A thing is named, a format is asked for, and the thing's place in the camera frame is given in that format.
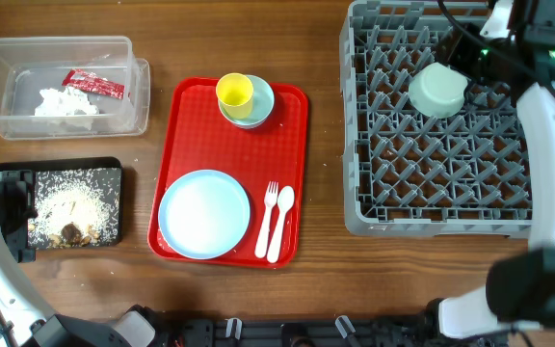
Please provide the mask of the mint green bowl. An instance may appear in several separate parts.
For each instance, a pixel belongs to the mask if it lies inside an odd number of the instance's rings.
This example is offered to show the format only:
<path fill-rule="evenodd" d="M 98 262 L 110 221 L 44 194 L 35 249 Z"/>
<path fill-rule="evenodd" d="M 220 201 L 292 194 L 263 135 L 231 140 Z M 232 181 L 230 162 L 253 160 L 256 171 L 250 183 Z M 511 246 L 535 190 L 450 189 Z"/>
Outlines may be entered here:
<path fill-rule="evenodd" d="M 464 105 L 467 78 L 440 63 L 432 63 L 418 72 L 409 84 L 412 106 L 426 117 L 446 119 Z"/>

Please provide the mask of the white napkin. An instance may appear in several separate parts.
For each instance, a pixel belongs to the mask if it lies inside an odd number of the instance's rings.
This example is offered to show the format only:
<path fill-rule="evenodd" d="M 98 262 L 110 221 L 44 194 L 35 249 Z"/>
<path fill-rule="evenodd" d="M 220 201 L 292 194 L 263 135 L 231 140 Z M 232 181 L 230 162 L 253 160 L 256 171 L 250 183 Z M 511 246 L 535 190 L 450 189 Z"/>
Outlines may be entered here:
<path fill-rule="evenodd" d="M 67 117 L 77 115 L 97 115 L 98 108 L 91 104 L 86 93 L 73 87 L 40 90 L 42 103 L 35 109 L 36 117 Z"/>

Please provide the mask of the red snack wrapper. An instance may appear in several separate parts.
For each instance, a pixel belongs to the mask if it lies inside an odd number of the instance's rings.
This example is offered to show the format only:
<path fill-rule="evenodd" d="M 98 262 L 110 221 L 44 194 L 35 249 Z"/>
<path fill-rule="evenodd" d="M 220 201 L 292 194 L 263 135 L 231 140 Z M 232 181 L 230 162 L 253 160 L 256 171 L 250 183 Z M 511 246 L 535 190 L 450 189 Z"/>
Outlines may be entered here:
<path fill-rule="evenodd" d="M 123 99 L 125 91 L 125 87 L 122 84 L 109 81 L 83 69 L 72 69 L 64 78 L 62 85 L 78 89 L 82 92 L 97 93 L 116 99 Z"/>

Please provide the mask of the light blue plate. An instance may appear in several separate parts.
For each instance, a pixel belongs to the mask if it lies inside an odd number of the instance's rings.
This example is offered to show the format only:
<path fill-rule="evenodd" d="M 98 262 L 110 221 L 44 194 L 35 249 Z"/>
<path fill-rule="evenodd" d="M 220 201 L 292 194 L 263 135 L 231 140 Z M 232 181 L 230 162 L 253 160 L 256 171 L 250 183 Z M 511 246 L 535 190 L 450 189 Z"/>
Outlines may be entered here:
<path fill-rule="evenodd" d="M 194 259 L 217 258 L 234 249 L 251 222 L 251 202 L 243 186 L 216 170 L 179 177 L 158 207 L 158 226 L 168 246 Z"/>

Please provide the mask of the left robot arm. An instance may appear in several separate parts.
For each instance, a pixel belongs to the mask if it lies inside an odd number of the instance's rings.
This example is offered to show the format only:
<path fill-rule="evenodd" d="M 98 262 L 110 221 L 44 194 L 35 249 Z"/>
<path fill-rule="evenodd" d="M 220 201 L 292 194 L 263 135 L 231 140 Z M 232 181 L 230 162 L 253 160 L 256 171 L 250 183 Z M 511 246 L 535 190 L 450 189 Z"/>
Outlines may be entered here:
<path fill-rule="evenodd" d="M 172 333 L 150 308 L 115 323 L 57 312 L 20 268 L 38 249 L 119 241 L 122 170 L 0 170 L 0 346 L 169 346 Z"/>

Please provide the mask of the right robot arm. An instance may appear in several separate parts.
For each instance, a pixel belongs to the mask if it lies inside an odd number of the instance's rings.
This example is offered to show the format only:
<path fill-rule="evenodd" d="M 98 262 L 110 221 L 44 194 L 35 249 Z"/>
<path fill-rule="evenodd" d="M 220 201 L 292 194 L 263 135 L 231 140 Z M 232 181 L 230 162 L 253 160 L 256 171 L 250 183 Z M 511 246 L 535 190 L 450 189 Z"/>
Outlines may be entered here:
<path fill-rule="evenodd" d="M 532 225 L 526 253 L 494 263 L 483 287 L 440 301 L 448 338 L 555 328 L 555 1 L 492 1 L 479 30 L 455 22 L 442 64 L 477 82 L 502 82 L 525 135 Z"/>

